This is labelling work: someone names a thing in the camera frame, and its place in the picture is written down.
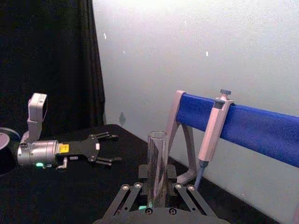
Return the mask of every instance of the black tablecloth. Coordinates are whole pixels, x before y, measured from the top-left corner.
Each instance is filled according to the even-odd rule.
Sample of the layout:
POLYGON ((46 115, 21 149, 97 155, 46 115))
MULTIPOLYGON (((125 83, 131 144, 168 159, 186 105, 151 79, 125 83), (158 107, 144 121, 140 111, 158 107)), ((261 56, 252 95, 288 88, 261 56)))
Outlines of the black tablecloth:
MULTIPOLYGON (((16 168, 0 177, 0 224, 82 223, 103 217, 120 186, 138 181, 138 166, 147 161, 147 143, 118 125, 89 128, 53 137, 60 142, 84 140, 91 133, 118 134, 117 142, 101 143, 101 157, 120 156, 111 169, 85 161, 69 162, 65 172, 16 168)), ((178 175, 187 169, 169 159, 178 175)), ((276 223, 219 187, 203 180, 202 196, 215 213, 231 223, 276 223)))

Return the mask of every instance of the blue padded bar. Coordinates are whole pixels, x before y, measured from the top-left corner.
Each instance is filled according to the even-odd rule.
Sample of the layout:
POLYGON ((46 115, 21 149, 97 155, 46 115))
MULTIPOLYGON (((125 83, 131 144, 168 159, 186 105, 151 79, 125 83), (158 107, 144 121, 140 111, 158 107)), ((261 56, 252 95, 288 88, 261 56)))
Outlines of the blue padded bar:
POLYGON ((212 99, 184 93, 181 98, 176 121, 204 132, 213 105, 214 101, 212 99))
MULTIPOLYGON (((214 101, 184 94, 176 120, 205 131, 214 101)), ((299 167, 299 117, 231 105, 221 138, 299 167)))

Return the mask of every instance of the white wall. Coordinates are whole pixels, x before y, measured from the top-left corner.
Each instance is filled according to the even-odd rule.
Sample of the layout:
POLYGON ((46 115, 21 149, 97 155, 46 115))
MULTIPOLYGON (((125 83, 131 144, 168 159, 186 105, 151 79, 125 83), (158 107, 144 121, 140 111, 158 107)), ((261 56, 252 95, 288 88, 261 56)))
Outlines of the white wall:
MULTIPOLYGON (((107 123, 146 140, 176 90, 299 116, 297 0, 93 0, 107 123)), ((195 131, 198 151, 203 133, 195 131)), ((182 131, 171 156, 186 164, 182 131)), ((221 140, 205 177, 282 223, 299 169, 221 140)))

